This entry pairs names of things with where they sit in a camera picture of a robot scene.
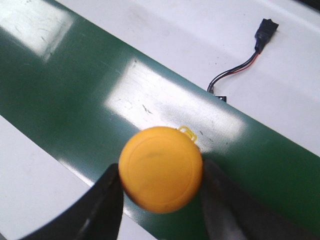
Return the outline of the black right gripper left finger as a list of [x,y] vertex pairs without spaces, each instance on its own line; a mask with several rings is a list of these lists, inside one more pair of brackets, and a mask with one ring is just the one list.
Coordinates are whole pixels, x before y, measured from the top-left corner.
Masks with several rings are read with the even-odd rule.
[[119,166],[112,163],[72,206],[22,240],[116,240],[124,207]]

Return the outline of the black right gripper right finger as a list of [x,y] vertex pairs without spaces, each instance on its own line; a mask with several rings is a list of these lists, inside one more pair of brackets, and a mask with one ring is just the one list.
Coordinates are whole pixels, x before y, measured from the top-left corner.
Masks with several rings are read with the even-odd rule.
[[318,240],[235,184],[210,159],[203,160],[200,200],[210,240]]

